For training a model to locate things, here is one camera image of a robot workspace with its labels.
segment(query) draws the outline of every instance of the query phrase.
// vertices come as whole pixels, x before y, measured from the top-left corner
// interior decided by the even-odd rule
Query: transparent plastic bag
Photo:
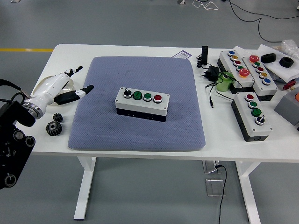
[[[295,41],[284,40],[281,42],[281,50],[288,56],[299,59],[299,48]]]

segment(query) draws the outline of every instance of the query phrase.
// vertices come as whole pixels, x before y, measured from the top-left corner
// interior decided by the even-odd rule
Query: red button
[[[240,61],[234,61],[234,66],[238,66],[238,65],[240,65],[241,64],[241,62]]]
[[[262,67],[257,67],[257,68],[256,68],[256,72],[257,72],[257,73],[261,73],[261,72],[263,72],[263,68],[262,68]]]
[[[247,94],[247,95],[245,96],[245,100],[248,101],[248,102],[251,101],[251,100],[253,100],[253,98],[254,98],[254,97],[253,97],[251,94]]]
[[[162,102],[162,97],[160,95],[155,95],[154,96],[154,102],[155,103],[161,103]]]
[[[250,74],[249,70],[245,68],[240,69],[239,73],[241,77],[247,77]]]
[[[254,63],[254,62],[258,62],[260,58],[257,55],[250,55],[249,60],[250,62]]]

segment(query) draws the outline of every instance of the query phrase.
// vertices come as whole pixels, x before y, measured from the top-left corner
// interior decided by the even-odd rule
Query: table
[[[87,208],[89,190],[93,178],[96,157],[114,158],[146,158],[146,159],[175,159],[175,160],[206,160],[206,161],[235,161],[249,221],[260,224],[249,174],[260,162],[299,162],[299,138],[296,128],[274,112],[279,100],[287,93],[279,91],[273,99],[262,102],[262,107],[268,115],[273,127],[270,136],[261,142],[245,142],[236,122],[231,101],[228,101],[212,91],[214,108],[209,104],[209,84],[203,78],[203,69],[196,67],[196,57],[201,54],[200,48],[170,48],[170,47],[137,47],[137,46],[105,46],[105,45],[57,45],[49,58],[37,84],[45,77],[59,74],[69,68],[83,66],[83,69],[72,76],[75,89],[83,87],[89,65],[97,56],[159,56],[172,57],[185,50],[192,57],[190,60],[194,72],[200,113],[206,137],[206,145],[191,152],[137,152],[137,151],[78,151],[67,147],[71,124],[78,102],[58,106],[49,105],[45,115],[36,121],[33,127],[17,125],[26,135],[36,139],[32,151],[34,155],[65,155],[77,156],[84,174],[78,197],[74,219],[83,220]],[[208,63],[217,64],[220,51],[224,49],[209,49]],[[59,136],[51,137],[45,131],[45,126],[52,121],[54,113],[61,113],[64,118],[63,131]]]

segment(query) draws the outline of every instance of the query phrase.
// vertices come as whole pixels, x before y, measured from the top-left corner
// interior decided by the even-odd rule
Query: yellow floor line
[[[30,49],[30,48],[0,48],[0,51],[10,52],[53,52],[54,49]]]

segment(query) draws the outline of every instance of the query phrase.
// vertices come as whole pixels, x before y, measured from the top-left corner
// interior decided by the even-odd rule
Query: gear
[[[46,126],[46,131],[51,136],[57,136],[62,132],[62,126],[57,121],[52,121]]]
[[[53,120],[55,120],[55,121],[61,123],[61,121],[63,121],[63,117],[62,117],[62,115],[61,115],[60,113],[55,113],[55,114],[53,115]]]

